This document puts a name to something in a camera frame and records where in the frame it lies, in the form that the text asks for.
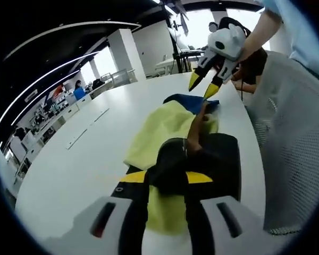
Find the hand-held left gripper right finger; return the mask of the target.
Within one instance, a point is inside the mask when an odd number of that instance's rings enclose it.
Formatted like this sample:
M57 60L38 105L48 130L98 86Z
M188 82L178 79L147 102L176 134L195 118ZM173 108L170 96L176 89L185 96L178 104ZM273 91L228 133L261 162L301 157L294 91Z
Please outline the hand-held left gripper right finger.
M276 239L260 218L231 196L186 197L192 254L274 254Z

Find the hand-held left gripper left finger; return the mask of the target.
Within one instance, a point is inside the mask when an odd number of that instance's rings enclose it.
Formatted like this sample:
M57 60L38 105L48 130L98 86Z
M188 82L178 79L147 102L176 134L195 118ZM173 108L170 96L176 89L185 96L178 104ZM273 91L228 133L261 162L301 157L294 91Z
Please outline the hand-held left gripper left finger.
M141 254L147 220L146 171L129 173L112 196L103 196L75 216L72 228L44 241L50 254Z

